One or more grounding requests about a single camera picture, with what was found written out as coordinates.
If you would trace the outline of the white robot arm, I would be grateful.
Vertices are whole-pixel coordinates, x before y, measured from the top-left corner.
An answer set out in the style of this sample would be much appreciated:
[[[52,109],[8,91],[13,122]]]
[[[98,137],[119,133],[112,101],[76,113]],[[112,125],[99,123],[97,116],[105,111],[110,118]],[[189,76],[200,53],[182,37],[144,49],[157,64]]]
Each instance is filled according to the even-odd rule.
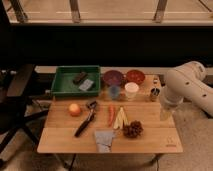
[[[169,69],[159,95],[161,106],[174,109],[186,98],[213,117],[213,88],[203,82],[205,77],[206,69],[198,61]]]

